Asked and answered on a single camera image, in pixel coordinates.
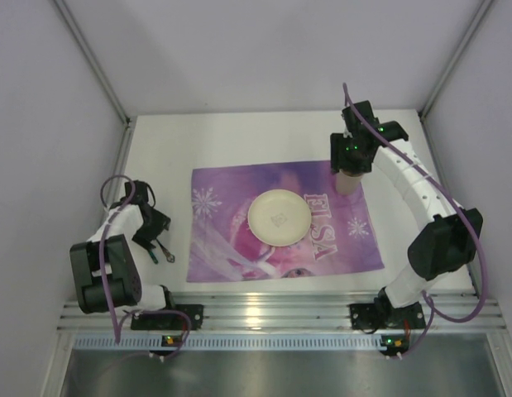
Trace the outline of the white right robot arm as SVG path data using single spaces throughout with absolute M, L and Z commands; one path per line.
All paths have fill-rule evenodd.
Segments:
M 417 223 L 419 234 L 408 250 L 405 268 L 381 291 L 395 309 L 414 304 L 438 278 L 456 272 L 476 255 L 483 217 L 450 201 L 434 185 L 410 142 L 396 121 L 380 122 L 370 102 L 342 110 L 344 132 L 330 136 L 330 167 L 336 191 L 354 193 L 364 175 L 379 169 L 393 184 Z

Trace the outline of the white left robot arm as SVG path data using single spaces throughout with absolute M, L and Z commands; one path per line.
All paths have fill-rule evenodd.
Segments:
M 164 285 L 141 281 L 132 256 L 132 244 L 146 253 L 161 246 L 158 237 L 170 227 L 170 218 L 155 209 L 150 185 L 134 180 L 125 183 L 125 195 L 114 203 L 108 219 L 86 242 L 73 245 L 69 258 L 74 286 L 83 313 L 109 311 L 112 305 L 145 310 L 169 309 L 170 293 Z

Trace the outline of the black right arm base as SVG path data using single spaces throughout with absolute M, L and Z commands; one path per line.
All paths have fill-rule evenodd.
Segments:
M 393 309 L 374 303 L 351 304 L 350 318 L 353 330 L 374 333 L 379 330 L 395 329 L 410 331 L 425 328 L 422 306 L 419 303 Z

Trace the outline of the purple Elsa placemat cloth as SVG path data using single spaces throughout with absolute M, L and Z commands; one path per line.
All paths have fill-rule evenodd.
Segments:
M 249 227 L 252 202 L 286 189 L 309 205 L 309 232 L 291 246 L 272 247 Z M 189 283 L 273 280 L 381 270 L 362 189 L 342 196 L 327 160 L 195 169 Z

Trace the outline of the cream round plate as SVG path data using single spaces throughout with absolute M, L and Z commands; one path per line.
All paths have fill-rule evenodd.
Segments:
M 272 189 L 257 196 L 247 213 L 252 234 L 275 247 L 291 246 L 310 229 L 312 215 L 308 204 L 296 193 Z

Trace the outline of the cream beige cup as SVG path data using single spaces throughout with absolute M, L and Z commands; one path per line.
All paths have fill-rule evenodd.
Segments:
M 335 177 L 335 190 L 340 195 L 353 194 L 361 184 L 363 174 L 352 174 L 339 170 Z

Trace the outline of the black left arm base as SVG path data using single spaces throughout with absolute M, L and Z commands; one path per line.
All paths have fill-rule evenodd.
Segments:
M 191 320 L 191 331 L 199 330 L 203 323 L 202 304 L 176 304 L 175 311 L 185 313 Z M 183 316 L 178 314 L 141 314 L 134 316 L 131 322 L 133 331 L 183 331 L 188 324 Z

